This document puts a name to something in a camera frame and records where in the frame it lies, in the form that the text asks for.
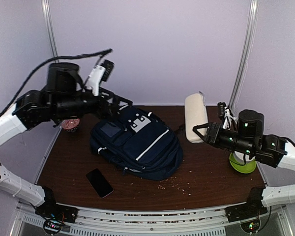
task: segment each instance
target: wooden tabletop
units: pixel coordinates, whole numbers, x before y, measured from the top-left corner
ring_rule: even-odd
[[[172,129],[184,123],[184,107],[141,107],[160,116]],[[218,121],[217,108],[208,107],[210,121]],[[245,175],[235,171],[226,153],[207,144],[192,144],[179,135],[184,160],[176,173],[163,181],[122,175],[103,157],[92,155],[89,137],[98,119],[81,119],[75,133],[61,131],[38,184],[53,189],[59,203],[113,210],[175,210],[214,207],[245,202],[250,189],[263,186],[259,171]],[[86,174],[98,168],[114,188],[99,198]]]

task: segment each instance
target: green bowl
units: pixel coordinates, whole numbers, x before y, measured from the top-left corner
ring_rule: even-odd
[[[246,163],[246,165],[242,166],[240,163],[238,163],[234,157],[234,155],[231,153],[230,154],[230,164],[231,166],[237,170],[240,173],[243,174],[250,174],[256,169],[256,160],[250,161]]]

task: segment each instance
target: white wall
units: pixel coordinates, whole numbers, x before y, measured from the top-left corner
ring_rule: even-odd
[[[249,0],[54,0],[60,55],[113,48],[106,88],[135,104],[183,104],[197,91],[228,101],[246,33]],[[80,60],[86,77],[94,59]]]
[[[295,141],[295,0],[262,0],[236,111],[265,115],[265,134]],[[262,165],[270,186],[295,183],[295,172]],[[295,227],[295,204],[289,206]]]
[[[10,101],[30,71],[51,57],[40,1],[0,1],[0,111]],[[46,67],[24,89],[41,89]],[[0,160],[8,169],[34,182],[56,130],[41,124],[0,147]],[[0,236],[8,235],[17,200],[0,192]]]

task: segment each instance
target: navy blue backpack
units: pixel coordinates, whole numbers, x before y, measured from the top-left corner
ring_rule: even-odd
[[[174,131],[152,112],[124,106],[117,120],[102,120],[91,131],[93,154],[138,177],[163,180],[182,162]]]

